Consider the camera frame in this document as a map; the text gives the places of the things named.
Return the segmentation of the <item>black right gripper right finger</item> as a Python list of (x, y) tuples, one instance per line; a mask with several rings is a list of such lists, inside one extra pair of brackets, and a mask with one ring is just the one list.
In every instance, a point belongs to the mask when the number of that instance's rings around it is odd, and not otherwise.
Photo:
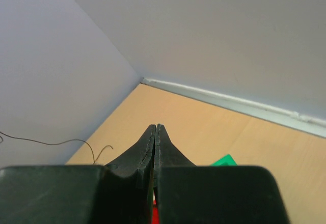
[(196, 166), (155, 134), (154, 193), (160, 223), (289, 223), (273, 175), (256, 165)]

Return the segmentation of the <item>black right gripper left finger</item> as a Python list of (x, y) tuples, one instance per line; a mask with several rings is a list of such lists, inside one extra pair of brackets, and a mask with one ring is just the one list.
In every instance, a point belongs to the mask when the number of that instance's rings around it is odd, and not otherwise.
[(151, 223), (155, 133), (106, 165), (2, 168), (1, 223)]

